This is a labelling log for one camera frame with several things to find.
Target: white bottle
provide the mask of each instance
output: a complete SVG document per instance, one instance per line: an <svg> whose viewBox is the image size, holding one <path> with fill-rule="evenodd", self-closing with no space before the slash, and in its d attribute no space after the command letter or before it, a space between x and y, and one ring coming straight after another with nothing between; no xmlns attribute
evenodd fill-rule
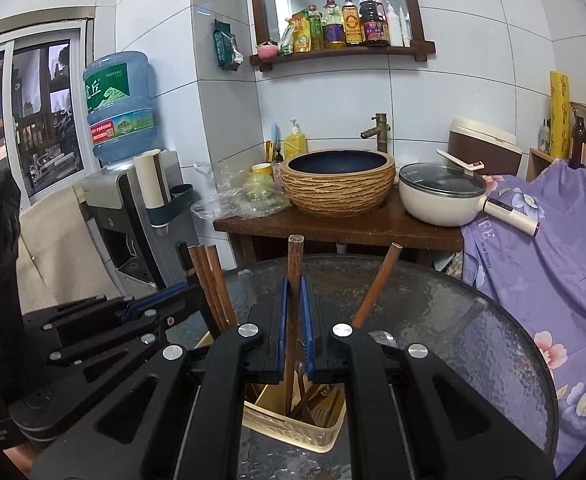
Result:
<svg viewBox="0 0 586 480"><path fill-rule="evenodd" d="M402 39L404 46L411 46L411 35L409 34L409 25L404 16L404 11L400 7L400 26L402 27Z"/></svg>
<svg viewBox="0 0 586 480"><path fill-rule="evenodd" d="M393 10L391 0L387 0L388 41L391 46L403 46L400 17Z"/></svg>

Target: paper towel roll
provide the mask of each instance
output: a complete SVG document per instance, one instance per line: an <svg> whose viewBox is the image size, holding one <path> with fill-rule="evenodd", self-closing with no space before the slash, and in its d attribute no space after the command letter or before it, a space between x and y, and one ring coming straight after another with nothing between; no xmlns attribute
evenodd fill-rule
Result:
<svg viewBox="0 0 586 480"><path fill-rule="evenodd" d="M569 78L551 72L551 156L568 158L570 153Z"/></svg>
<svg viewBox="0 0 586 480"><path fill-rule="evenodd" d="M169 187L162 168L160 150L149 150L133 158L142 199L147 209L155 209L170 202Z"/></svg>

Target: pot handle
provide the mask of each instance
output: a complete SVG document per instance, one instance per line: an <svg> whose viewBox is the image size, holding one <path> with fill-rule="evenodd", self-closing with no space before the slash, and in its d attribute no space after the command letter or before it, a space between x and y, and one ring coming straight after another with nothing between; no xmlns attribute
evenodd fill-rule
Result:
<svg viewBox="0 0 586 480"><path fill-rule="evenodd" d="M513 209L510 205L500 202L494 198L487 198L482 206L482 211L503 222L535 237L539 230L539 222Z"/></svg>
<svg viewBox="0 0 586 480"><path fill-rule="evenodd" d="M457 164L460 168L464 169L466 174L472 175L473 171L483 170L484 163L483 162L475 162L473 164L467 164L463 160L459 160L456 156L451 155L443 150L438 150L438 154L447 158L451 162Z"/></svg>

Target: purple bedsheet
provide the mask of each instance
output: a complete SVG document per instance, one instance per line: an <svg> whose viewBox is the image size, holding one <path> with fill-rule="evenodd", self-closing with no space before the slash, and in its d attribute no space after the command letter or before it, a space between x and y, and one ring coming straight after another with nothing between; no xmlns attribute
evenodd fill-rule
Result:
<svg viewBox="0 0 586 480"><path fill-rule="evenodd" d="M534 337L557 390L559 474L586 444L586 170L564 161L533 182L487 177L490 196L540 221L532 238L480 214L462 229L462 278Z"/></svg>

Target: wooden mirror frame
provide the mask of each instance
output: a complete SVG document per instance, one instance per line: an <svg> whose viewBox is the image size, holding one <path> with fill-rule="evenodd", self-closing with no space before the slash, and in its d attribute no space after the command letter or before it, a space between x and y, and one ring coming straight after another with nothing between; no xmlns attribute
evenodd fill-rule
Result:
<svg viewBox="0 0 586 480"><path fill-rule="evenodd" d="M269 29L266 22L264 0L251 0L253 4L253 16L255 19L255 40L260 45L270 40ZM261 60L257 54L250 58L251 65L260 67L260 72L272 70L273 64L288 61L313 59L318 57L336 56L369 56L371 54L384 54L396 56L413 56L416 61L426 61L428 54L435 54L435 43L424 39L422 15L417 0L406 0L406 7L411 17L411 46L350 46L341 49L315 50L311 52L297 52L287 56L278 56L267 61Z"/></svg>

